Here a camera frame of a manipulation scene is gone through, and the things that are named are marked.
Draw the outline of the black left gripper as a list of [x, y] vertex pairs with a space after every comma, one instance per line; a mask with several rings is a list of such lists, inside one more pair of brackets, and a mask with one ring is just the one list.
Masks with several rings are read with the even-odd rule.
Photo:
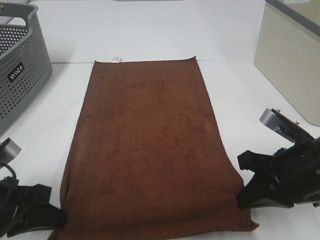
[[0, 181], [0, 236], [62, 228], [67, 213], [49, 204], [52, 188], [36, 184], [18, 186], [7, 176]]

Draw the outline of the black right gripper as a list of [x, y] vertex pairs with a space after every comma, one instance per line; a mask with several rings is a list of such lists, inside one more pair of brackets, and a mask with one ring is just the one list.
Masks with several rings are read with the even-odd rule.
[[292, 208], [295, 204], [320, 205], [320, 139], [305, 140], [273, 155], [246, 150], [237, 156], [241, 170], [254, 172], [236, 195], [237, 206]]

